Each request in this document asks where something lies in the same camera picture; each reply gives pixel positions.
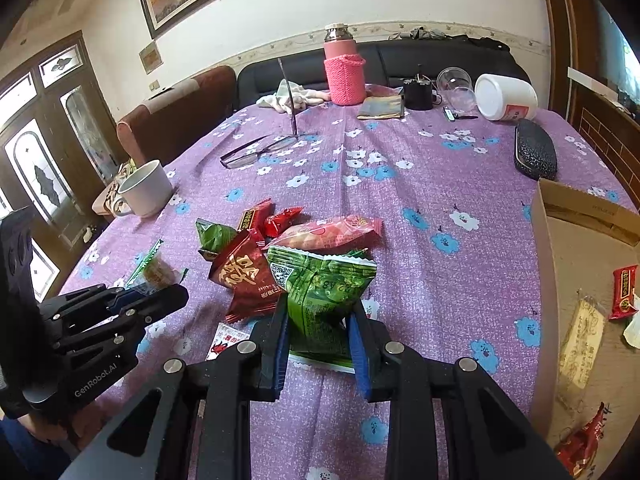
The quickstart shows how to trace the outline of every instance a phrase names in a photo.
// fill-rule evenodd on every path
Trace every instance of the pink knitted cover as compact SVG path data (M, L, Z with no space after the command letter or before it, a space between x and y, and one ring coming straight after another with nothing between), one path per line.
M345 54L324 60L331 101L340 106L359 105L367 96L364 64L358 54Z

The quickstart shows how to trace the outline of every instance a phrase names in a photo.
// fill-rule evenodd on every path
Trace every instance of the eyeglasses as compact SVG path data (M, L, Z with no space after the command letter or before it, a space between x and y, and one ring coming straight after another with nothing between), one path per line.
M236 170L237 168L242 168L243 166L247 166L249 164L253 164L256 160L258 160L265 153L277 152L279 150L283 150L287 146L291 146L298 142L298 126L296 124L296 107L293 102L293 95L291 94L291 86L289 86L289 79L287 75L284 73L284 67L282 66L282 60L278 58L278 64L280 65L280 70L282 71L282 75L284 77L284 81L287 82L287 91L289 91L289 102L291 104L291 133L292 135L284 137L283 139L276 140L272 142L268 146L265 146L261 150L254 150L253 153L245 153L244 155L236 156L242 150L250 150L251 146L257 144L263 139L266 139L269 136L262 136L259 139L254 139L251 142L243 144L239 148L234 149L232 152L225 153L225 155L220 157L220 163L227 168L228 170Z

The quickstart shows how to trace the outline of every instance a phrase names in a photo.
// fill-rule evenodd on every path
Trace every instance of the mug handle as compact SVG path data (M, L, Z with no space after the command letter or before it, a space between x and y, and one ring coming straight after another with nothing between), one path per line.
M119 212L118 209L120 205L122 204L127 204L127 206L129 206L129 210L126 212ZM117 197L116 200L114 200L113 204L111 205L111 212L113 213L114 216L127 216L127 215L131 215L133 214L133 209L131 208L131 206L127 203L126 200L124 200L123 197L119 196Z

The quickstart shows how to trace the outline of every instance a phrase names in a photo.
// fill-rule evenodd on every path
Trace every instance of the black leather sofa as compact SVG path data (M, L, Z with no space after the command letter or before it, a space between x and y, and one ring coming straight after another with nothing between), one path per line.
M517 77L530 83L529 76L513 59L509 47L491 38L477 40L455 36L446 40L371 41L359 43L358 52L367 60L364 66L367 83L401 86L402 80L415 76L418 64L433 80L446 67L458 66L469 73L474 84L484 73ZM322 48L282 57L290 81L316 90L328 88L323 61ZM235 109L273 94L281 79L282 72L276 59L247 65L238 75Z

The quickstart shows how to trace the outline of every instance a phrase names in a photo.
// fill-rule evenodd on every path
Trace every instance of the white mug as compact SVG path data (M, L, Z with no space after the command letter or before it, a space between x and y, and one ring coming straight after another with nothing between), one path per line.
M142 218L158 213L171 198L174 188L159 160L152 160L131 173L118 188L119 196L111 207L116 216L135 214ZM129 211L118 211L122 203Z

